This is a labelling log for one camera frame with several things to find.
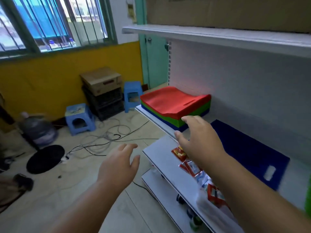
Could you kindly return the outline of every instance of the shelving unit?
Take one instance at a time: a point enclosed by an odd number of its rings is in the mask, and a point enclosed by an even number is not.
[[[311,176],[311,35],[164,25],[132,25],[123,27],[123,33],[168,39],[169,86],[191,95],[211,94],[206,121],[225,122],[290,157],[278,192],[304,208]],[[182,232],[188,232],[178,224],[177,212],[182,210],[166,207],[167,184],[212,232],[229,232],[196,204],[198,186],[171,153],[178,146],[174,130],[140,105],[136,109],[167,133],[143,150],[166,180],[150,172],[142,178],[169,216]],[[189,129],[183,134],[190,138]]]
[[[311,35],[226,28],[201,28],[169,25],[131,25],[123,33],[154,34],[167,39],[260,50],[311,58]]]

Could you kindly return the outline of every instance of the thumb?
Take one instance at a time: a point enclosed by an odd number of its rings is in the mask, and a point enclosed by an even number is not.
[[[137,155],[134,157],[134,159],[131,163],[131,170],[133,172],[133,176],[135,176],[137,171],[138,171],[139,162],[140,162],[140,155]]]
[[[183,136],[183,134],[180,131],[175,131],[174,132],[176,140],[178,141],[179,145],[183,149],[187,149],[189,141]]]

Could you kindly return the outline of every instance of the green door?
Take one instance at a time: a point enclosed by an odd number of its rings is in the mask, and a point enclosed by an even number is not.
[[[165,44],[164,38],[146,35],[150,89],[168,81],[169,53],[165,49]]]
[[[137,24],[146,24],[146,0],[135,0]],[[154,88],[168,81],[169,54],[166,39],[154,35],[139,35],[144,83]]]

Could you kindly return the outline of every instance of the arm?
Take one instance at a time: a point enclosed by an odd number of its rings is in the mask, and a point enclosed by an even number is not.
[[[50,233],[98,232],[111,206],[134,179],[140,156],[130,164],[137,144],[123,144],[113,150],[99,168],[97,181],[52,225]]]
[[[177,141],[221,190],[245,232],[311,232],[311,219],[229,156],[208,122],[199,116],[182,120],[190,141],[176,131]]]

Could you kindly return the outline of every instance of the person's left hand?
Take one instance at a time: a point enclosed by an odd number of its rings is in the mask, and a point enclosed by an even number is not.
[[[112,191],[120,194],[137,173],[140,155],[135,156],[130,164],[130,156],[137,147],[137,144],[122,144],[113,149],[99,168],[97,183],[108,184]]]

